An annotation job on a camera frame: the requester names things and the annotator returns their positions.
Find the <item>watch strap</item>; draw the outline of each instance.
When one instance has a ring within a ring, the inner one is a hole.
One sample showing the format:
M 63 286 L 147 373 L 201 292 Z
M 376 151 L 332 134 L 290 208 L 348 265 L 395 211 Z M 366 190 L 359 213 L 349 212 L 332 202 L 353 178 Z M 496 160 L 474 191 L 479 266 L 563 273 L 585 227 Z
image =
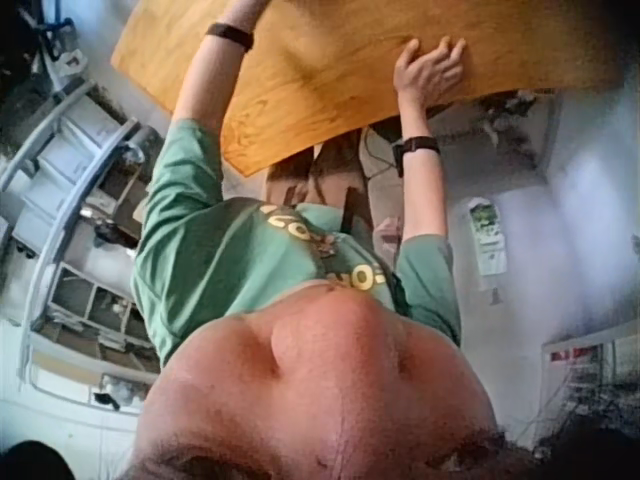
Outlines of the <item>watch strap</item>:
M 393 158 L 396 161 L 398 176 L 404 177 L 404 155 L 405 153 L 415 152 L 416 150 L 427 149 L 433 150 L 440 155 L 440 147 L 438 141 L 433 137 L 411 137 L 407 138 L 404 143 L 392 146 Z
M 226 23 L 214 23 L 207 30 L 207 35 L 213 35 L 215 37 L 226 38 L 238 45 L 244 47 L 248 52 L 253 48 L 253 34 L 247 33 L 244 30 L 240 30 L 232 25 Z

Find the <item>black strap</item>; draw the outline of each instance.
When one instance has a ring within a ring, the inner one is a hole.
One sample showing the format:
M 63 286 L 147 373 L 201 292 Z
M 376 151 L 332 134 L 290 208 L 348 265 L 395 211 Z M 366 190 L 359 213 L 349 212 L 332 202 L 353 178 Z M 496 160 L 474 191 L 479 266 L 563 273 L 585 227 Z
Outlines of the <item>black strap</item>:
M 433 150 L 440 155 L 438 141 L 433 137 L 411 137 L 407 138 L 404 143 L 393 146 L 393 158 L 396 161 L 396 168 L 400 178 L 404 177 L 404 154 L 423 148 Z
M 226 23 L 214 23 L 207 30 L 207 35 L 214 35 L 216 37 L 231 40 L 238 45 L 242 45 L 247 52 L 253 48 L 252 33 L 247 33 L 239 28 L 227 25 Z

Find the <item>cable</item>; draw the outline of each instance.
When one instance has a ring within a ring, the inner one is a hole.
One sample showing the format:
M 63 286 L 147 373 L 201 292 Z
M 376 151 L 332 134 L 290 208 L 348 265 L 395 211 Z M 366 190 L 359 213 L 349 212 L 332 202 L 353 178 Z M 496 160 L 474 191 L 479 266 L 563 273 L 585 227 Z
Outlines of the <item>cable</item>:
M 365 175 L 365 178 L 367 179 L 367 183 L 370 182 L 371 180 L 373 180 L 374 178 L 382 175 L 383 173 L 388 172 L 389 170 L 391 170 L 392 168 L 396 168 L 395 163 L 391 163 L 389 162 L 387 159 L 379 157 L 377 155 L 374 155 L 373 153 L 371 153 L 371 149 L 369 148 L 369 132 L 372 131 L 371 127 L 367 127 L 365 132 L 364 132 L 364 141 L 362 142 L 364 144 L 364 149 L 367 152 L 367 155 L 369 155 L 371 158 L 373 158 L 374 160 L 377 160 L 380 163 L 384 163 L 386 165 L 385 168 L 383 168 L 382 170 L 377 171 L 376 173 L 374 173 L 373 175 L 367 177 Z
M 395 168 L 396 164 L 395 163 L 391 163 L 389 162 L 387 159 L 382 158 L 382 157 L 378 157 L 377 155 L 374 155 L 373 153 L 371 153 L 371 149 L 369 148 L 369 132 L 373 131 L 371 129 L 371 127 L 367 127 L 365 134 L 364 134 L 364 149 L 367 151 L 367 155 L 369 155 L 371 158 L 378 160 L 379 162 L 384 163 L 385 165 L 387 165 L 390 168 Z

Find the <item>wooden table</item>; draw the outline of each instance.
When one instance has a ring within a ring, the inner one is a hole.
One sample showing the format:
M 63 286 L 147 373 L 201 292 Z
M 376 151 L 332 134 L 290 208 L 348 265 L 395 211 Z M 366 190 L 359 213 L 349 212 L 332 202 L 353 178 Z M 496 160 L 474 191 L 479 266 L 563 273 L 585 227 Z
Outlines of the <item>wooden table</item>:
M 113 65 L 172 111 L 192 55 L 225 0 L 140 0 Z M 464 36 L 466 80 L 443 101 L 618 78 L 598 12 L 568 0 L 273 0 L 256 31 L 223 131 L 250 175 L 304 148 L 397 114 L 393 65 Z

